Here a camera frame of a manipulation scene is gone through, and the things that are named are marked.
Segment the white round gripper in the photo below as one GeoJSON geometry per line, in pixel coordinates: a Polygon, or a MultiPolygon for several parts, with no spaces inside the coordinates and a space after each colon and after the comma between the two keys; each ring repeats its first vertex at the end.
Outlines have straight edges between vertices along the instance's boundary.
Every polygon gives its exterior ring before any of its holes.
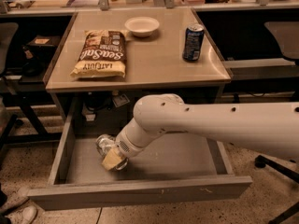
{"type": "Polygon", "coordinates": [[[149,144],[144,132],[128,133],[122,130],[116,137],[117,147],[109,150],[102,161],[103,167],[110,171],[122,167],[127,158],[132,158],[142,152],[149,144]]]}

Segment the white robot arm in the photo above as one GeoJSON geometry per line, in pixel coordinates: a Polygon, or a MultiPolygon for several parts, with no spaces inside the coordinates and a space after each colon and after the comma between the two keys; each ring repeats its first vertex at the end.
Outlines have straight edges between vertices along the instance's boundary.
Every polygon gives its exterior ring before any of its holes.
{"type": "Polygon", "coordinates": [[[278,157],[299,159],[298,103],[189,105],[175,94],[147,95],[114,138],[102,165],[112,170],[169,132],[195,133],[278,157]]]}

